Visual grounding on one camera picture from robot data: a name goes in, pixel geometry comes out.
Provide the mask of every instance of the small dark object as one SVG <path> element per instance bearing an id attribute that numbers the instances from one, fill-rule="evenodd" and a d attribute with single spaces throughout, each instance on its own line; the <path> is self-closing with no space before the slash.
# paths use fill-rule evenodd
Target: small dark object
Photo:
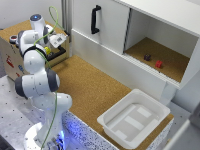
<path id="1" fill-rule="evenodd" d="M 146 54 L 144 55 L 144 60 L 149 61 L 151 59 L 151 55 Z"/>
<path id="2" fill-rule="evenodd" d="M 156 62 L 156 65 L 155 65 L 155 67 L 158 67 L 158 68 L 160 68 L 160 67 L 161 67 L 161 65 L 162 65 L 162 61 L 158 60 L 158 61 Z"/>

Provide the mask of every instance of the cabinet shelf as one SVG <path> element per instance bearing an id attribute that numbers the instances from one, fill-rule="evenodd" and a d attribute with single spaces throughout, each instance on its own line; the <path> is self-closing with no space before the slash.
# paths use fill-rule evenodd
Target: cabinet shelf
<path id="1" fill-rule="evenodd" d="M 190 58 L 149 38 L 144 38 L 126 50 L 125 53 L 176 80 L 177 82 L 181 82 L 190 60 Z M 144 60 L 145 54 L 151 55 L 150 61 Z M 163 62 L 161 68 L 155 67 L 157 60 Z"/>

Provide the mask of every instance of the white wall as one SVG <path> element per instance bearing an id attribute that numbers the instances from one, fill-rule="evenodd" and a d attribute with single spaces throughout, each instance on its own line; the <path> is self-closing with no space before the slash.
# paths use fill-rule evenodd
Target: white wall
<path id="1" fill-rule="evenodd" d="M 177 91 L 173 102 L 189 112 L 195 109 L 200 102 L 200 71 L 183 89 Z"/>
<path id="2" fill-rule="evenodd" d="M 61 0 L 1 0 L 0 28 L 28 20 L 33 14 L 41 14 L 46 21 L 54 24 L 49 14 L 49 6 L 57 8 L 59 24 L 62 25 Z"/>

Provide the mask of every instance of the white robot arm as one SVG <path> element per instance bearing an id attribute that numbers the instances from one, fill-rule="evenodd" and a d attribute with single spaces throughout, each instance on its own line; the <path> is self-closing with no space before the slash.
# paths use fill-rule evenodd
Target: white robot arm
<path id="1" fill-rule="evenodd" d="M 24 59 L 24 67 L 30 75 L 17 78 L 15 80 L 15 89 L 18 95 L 31 99 L 34 107 L 45 111 L 45 124 L 37 132 L 37 136 L 34 137 L 34 141 L 37 141 L 35 142 L 37 146 L 34 146 L 40 149 L 54 116 L 56 94 L 53 92 L 58 90 L 60 80 L 53 70 L 45 69 L 45 60 L 41 56 L 41 54 L 43 54 L 43 56 L 46 57 L 46 50 L 44 47 L 50 47 L 49 40 L 52 35 L 41 39 L 38 44 L 34 46 L 36 40 L 52 31 L 53 28 L 46 26 L 44 19 L 39 14 L 31 16 L 30 23 L 33 30 L 21 31 L 18 34 L 19 51 Z M 57 94 L 58 109 L 52 130 L 44 143 L 44 149 L 49 149 L 47 143 L 52 142 L 52 139 L 57 139 L 57 136 L 62 132 L 62 113 L 67 111 L 71 106 L 72 99 L 70 95 L 62 93 Z"/>

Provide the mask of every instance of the red object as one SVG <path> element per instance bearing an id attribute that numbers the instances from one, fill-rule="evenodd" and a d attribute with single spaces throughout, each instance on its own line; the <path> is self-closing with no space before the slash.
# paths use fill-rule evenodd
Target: red object
<path id="1" fill-rule="evenodd" d="M 20 75 L 19 75 L 18 73 L 16 73 L 16 75 L 17 75 L 18 77 L 20 77 Z"/>
<path id="2" fill-rule="evenodd" d="M 6 62 L 7 62 L 12 68 L 14 68 L 14 65 L 13 65 L 13 63 L 12 63 L 12 61 L 11 61 L 11 59 L 10 59 L 10 56 L 8 56 Z"/>
<path id="3" fill-rule="evenodd" d="M 158 60 L 158 61 L 156 62 L 155 67 L 160 68 L 161 65 L 162 65 L 162 61 Z"/>

